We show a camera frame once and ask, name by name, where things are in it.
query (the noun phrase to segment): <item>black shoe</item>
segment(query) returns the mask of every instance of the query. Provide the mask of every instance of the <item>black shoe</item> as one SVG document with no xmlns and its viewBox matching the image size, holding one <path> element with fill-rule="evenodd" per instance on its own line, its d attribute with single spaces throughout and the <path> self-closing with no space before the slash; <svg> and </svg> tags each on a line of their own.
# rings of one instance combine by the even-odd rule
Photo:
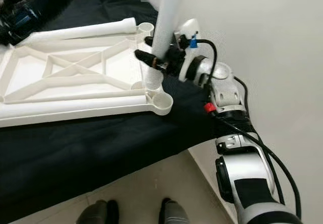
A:
<svg viewBox="0 0 323 224">
<path fill-rule="evenodd" d="M 106 202 L 98 200 L 94 205 L 87 207 L 76 224 L 105 224 L 106 221 Z"/>
<path fill-rule="evenodd" d="M 171 200 L 170 198 L 165 198 L 161 202 L 161 208 L 160 208 L 160 211 L 159 211 L 158 224 L 164 224 L 165 223 L 165 206 L 166 206 L 166 203 L 169 202 L 170 200 Z"/>
<path fill-rule="evenodd" d="M 119 207 L 115 200 L 110 200 L 106 204 L 106 220 L 105 224 L 118 224 L 119 223 Z"/>
</svg>

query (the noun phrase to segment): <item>cable connector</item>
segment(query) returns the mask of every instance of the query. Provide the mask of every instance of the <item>cable connector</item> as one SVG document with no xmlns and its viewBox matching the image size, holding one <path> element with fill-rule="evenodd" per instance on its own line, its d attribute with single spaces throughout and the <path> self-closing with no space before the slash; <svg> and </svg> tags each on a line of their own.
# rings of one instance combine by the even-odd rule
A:
<svg viewBox="0 0 323 224">
<path fill-rule="evenodd" d="M 211 102 L 207 103 L 205 106 L 204 106 L 204 110 L 209 114 L 210 112 L 213 112 L 213 111 L 216 111 L 217 108 L 215 107 L 214 104 L 212 104 Z"/>
<path fill-rule="evenodd" d="M 192 36 L 192 39 L 190 40 L 190 48 L 198 48 L 197 47 L 197 40 L 196 40 L 196 35 L 198 32 L 196 32 L 194 34 L 194 36 Z"/>
</svg>

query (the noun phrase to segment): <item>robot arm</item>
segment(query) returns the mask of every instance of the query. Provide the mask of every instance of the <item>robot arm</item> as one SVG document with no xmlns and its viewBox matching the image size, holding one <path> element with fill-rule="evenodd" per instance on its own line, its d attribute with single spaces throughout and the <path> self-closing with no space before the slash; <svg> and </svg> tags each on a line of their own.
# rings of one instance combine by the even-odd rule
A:
<svg viewBox="0 0 323 224">
<path fill-rule="evenodd" d="M 251 124 L 232 70 L 221 62 L 212 70 L 216 51 L 214 62 L 200 55 L 197 44 L 205 40 L 200 39 L 198 32 L 197 21 L 189 20 L 175 32 L 177 45 L 170 46 L 164 59 L 139 50 L 135 54 L 164 74 L 177 76 L 181 81 L 191 80 L 206 88 L 205 109 L 219 122 L 215 135 L 221 155 L 216 160 L 219 190 L 225 201 L 235 204 L 238 222 L 302 223 L 273 198 L 275 181 L 270 159 L 259 145 L 261 140 Z M 146 43 L 151 45 L 152 38 L 146 38 Z"/>
</svg>

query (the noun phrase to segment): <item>black cloth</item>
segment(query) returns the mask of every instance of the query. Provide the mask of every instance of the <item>black cloth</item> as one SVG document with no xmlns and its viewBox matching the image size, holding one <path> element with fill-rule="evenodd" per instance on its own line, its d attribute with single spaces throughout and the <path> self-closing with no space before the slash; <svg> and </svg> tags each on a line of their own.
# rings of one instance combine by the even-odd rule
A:
<svg viewBox="0 0 323 224">
<path fill-rule="evenodd" d="M 119 21 L 156 22 L 142 0 L 74 0 L 44 30 Z M 203 92 L 166 77 L 167 116 L 151 112 L 0 128 L 0 223 L 106 185 L 212 138 Z"/>
</svg>

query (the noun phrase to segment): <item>black band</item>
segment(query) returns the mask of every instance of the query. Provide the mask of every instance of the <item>black band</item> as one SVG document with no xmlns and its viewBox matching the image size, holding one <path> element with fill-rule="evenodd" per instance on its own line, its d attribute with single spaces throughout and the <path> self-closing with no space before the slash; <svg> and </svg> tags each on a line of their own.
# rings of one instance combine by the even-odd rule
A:
<svg viewBox="0 0 323 224">
<path fill-rule="evenodd" d="M 229 203 L 234 203 L 230 178 L 226 162 L 224 161 L 223 157 L 220 157 L 216 160 L 216 168 L 218 187 L 220 190 L 221 197 Z"/>
<path fill-rule="evenodd" d="M 188 68 L 188 70 L 186 72 L 186 76 L 185 76 L 188 80 L 194 80 L 195 79 L 197 69 L 200 66 L 201 62 L 205 58 L 206 58 L 205 56 L 200 55 L 200 56 L 195 57 L 193 59 L 192 63 L 190 64 L 190 67 Z"/>
<path fill-rule="evenodd" d="M 249 117 L 247 116 L 246 111 L 244 110 L 231 110 L 231 111 L 225 111 L 222 113 L 219 113 L 217 115 L 217 118 L 220 118 L 235 127 L 241 129 L 245 132 L 254 132 L 254 128 L 251 124 L 251 121 Z M 236 134 L 236 130 L 232 129 L 230 127 L 227 127 L 226 125 L 219 122 L 217 124 L 217 130 L 215 131 L 215 137 L 223 137 L 231 134 Z"/>
<path fill-rule="evenodd" d="M 268 188 L 266 179 L 241 179 L 234 184 L 243 208 L 264 202 L 276 202 Z"/>
<path fill-rule="evenodd" d="M 302 224 L 301 220 L 288 212 L 272 211 L 258 215 L 253 218 L 248 224 L 271 224 L 271 223 L 288 223 L 288 224 Z"/>
</svg>

